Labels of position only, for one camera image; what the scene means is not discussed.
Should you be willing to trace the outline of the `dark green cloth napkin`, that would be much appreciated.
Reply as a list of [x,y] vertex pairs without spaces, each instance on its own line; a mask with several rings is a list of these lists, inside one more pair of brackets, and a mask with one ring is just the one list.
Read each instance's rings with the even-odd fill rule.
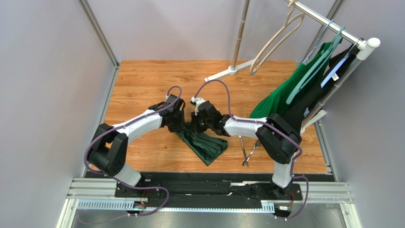
[[196,133],[190,123],[186,123],[182,131],[176,135],[204,162],[211,165],[228,148],[228,141],[211,137],[205,133]]

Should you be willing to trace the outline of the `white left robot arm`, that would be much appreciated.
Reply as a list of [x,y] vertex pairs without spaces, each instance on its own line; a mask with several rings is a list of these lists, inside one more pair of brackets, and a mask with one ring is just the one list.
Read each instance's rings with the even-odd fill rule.
[[85,165],[95,166],[97,174],[136,187],[142,175],[126,163],[128,146],[144,134],[159,128],[167,127],[173,133],[182,131],[185,125],[184,107],[184,100],[171,94],[166,101],[149,107],[126,122],[99,125],[85,151]]

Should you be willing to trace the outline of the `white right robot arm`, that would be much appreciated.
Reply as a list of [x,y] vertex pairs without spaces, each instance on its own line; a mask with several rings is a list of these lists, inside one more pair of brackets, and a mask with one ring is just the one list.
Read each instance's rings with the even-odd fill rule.
[[278,114],[264,118],[241,118],[221,114],[213,104],[202,98],[191,98],[195,111],[191,125],[196,133],[212,130],[220,136],[244,136],[260,141],[274,161],[272,183],[286,189],[292,182],[292,166],[299,144],[300,134]]

